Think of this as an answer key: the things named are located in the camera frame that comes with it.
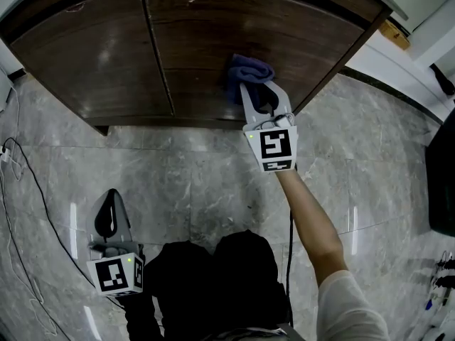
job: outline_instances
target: cleaning rag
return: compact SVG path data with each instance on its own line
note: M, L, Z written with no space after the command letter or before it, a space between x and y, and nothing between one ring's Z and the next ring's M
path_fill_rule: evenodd
M234 54L227 70L226 96L236 104L241 105L240 83L243 82L250 94L251 102L256 111L261 112L261 107L270 103L273 109L278 106L277 96L263 83L273 79L275 72L271 65L257 60Z

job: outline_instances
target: dark wooden cabinet door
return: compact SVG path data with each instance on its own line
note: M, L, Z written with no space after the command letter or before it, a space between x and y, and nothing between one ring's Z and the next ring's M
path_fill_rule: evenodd
M177 117L245 119L223 94L233 53L275 69L293 108L363 29L294 0L146 0Z
M141 0L87 0L11 44L83 118L171 115Z

